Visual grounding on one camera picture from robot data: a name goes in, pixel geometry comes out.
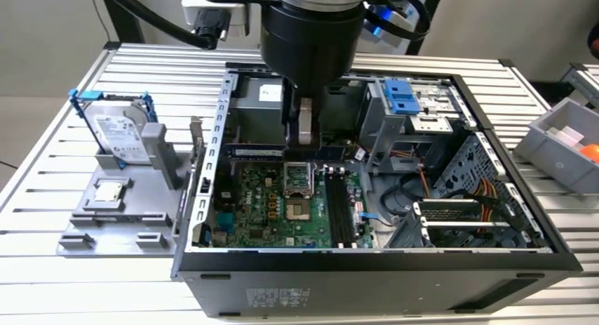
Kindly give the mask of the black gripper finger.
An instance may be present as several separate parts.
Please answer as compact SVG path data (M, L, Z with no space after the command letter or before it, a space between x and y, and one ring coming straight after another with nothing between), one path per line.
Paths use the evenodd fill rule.
M320 150L320 114L325 88L305 91L284 77L280 121L285 134L285 159L312 159Z

